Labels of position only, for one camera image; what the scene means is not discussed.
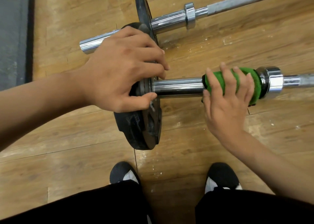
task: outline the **hand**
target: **hand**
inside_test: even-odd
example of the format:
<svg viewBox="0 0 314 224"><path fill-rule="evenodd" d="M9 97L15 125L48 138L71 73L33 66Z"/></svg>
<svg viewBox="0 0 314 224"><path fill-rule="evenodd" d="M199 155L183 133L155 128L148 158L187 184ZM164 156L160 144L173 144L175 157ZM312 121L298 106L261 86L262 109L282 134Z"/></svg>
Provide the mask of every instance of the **hand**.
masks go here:
<svg viewBox="0 0 314 224"><path fill-rule="evenodd" d="M126 27L104 39L88 62L72 72L73 79L88 105L115 112L144 110L157 94L129 96L131 87L143 78L165 79L170 67L164 53L149 35Z"/></svg>
<svg viewBox="0 0 314 224"><path fill-rule="evenodd" d="M234 67L233 71L240 79L240 86L236 92L237 82L230 69L225 63L221 63L220 70L226 84L225 95L218 79L208 68L206 75L212 92L210 94L204 90L203 103L207 127L222 142L236 139L243 133L247 107L254 93L254 81L250 73L245 76L238 67Z"/></svg>

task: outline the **wooden floor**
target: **wooden floor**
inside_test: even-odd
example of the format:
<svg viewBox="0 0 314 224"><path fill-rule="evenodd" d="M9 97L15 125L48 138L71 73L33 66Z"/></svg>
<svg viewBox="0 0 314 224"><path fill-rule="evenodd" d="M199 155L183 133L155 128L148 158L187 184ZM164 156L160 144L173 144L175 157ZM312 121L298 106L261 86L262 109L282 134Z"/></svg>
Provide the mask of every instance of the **wooden floor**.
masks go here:
<svg viewBox="0 0 314 224"><path fill-rule="evenodd" d="M148 0L154 17L193 1ZM34 79L74 69L89 58L79 41L138 21L134 0L36 0ZM314 72L314 0L265 0L158 35L169 79L199 77L206 67L278 66ZM286 90L249 108L246 129L314 173L314 89ZM226 162L245 189L271 192L206 129L200 98L164 99L159 145L134 151L112 112L86 107L57 118L0 153L0 218L109 184L117 162L137 167L158 223L194 223L213 162Z"/></svg>

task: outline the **green sponge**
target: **green sponge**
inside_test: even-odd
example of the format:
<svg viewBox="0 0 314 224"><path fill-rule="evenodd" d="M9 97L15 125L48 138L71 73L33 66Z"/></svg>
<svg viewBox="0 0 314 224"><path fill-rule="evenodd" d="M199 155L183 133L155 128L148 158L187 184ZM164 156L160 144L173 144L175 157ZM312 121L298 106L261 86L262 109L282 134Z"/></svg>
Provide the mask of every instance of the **green sponge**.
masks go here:
<svg viewBox="0 0 314 224"><path fill-rule="evenodd" d="M259 96L261 95L261 90L262 90L262 82L261 82L261 78L259 77L259 75L257 74L257 72L252 69L252 68L240 68L240 70L245 74L247 75L248 73L251 73L252 75L252 78L254 80L254 84L255 84L255 89L254 89L254 94L253 94L253 97L249 103L249 105L255 105L256 101L259 99ZM238 91L238 88L239 88L239 76L233 71L231 70L233 76L236 78L236 81L237 81L237 87L236 87L236 90ZM222 77L222 73L219 71L219 72L214 72L214 75L216 76L216 78L218 79L220 85L221 85L221 88L222 88L222 91L223 91L223 94L225 94L225 80L224 78ZM209 85L209 82L208 82L208 79L207 79L207 76L204 75L203 76L203 83L205 81L205 84L204 86L206 87L206 89L211 92L211 88L210 88L210 85Z"/></svg>

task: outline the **shoe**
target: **shoe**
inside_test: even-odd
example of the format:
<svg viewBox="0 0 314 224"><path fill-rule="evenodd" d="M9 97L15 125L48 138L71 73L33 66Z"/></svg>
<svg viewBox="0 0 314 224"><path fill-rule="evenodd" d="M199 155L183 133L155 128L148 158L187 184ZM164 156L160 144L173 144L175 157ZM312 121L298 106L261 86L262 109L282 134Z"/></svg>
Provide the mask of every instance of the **shoe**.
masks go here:
<svg viewBox="0 0 314 224"><path fill-rule="evenodd" d="M242 190L237 175L226 163L213 163L208 170L205 193L213 191L214 189Z"/></svg>
<svg viewBox="0 0 314 224"><path fill-rule="evenodd" d="M141 181L136 171L128 162L125 161L117 163L112 168L109 180L111 184L125 180L133 180L134 182L137 182L139 185L141 185Z"/></svg>

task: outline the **sneaker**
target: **sneaker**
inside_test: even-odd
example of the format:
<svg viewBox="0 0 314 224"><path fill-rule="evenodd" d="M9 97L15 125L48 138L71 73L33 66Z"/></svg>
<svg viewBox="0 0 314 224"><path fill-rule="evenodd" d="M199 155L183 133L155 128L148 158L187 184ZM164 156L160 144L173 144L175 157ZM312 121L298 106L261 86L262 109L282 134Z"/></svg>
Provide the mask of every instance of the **sneaker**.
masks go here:
<svg viewBox="0 0 314 224"><path fill-rule="evenodd" d="M214 189L242 190L237 175L226 163L213 163L208 170L205 193Z"/></svg>
<svg viewBox="0 0 314 224"><path fill-rule="evenodd" d="M109 180L111 184L125 180L133 180L134 182L137 182L139 185L141 185L141 181L136 171L128 162L125 161L117 163L112 168Z"/></svg>

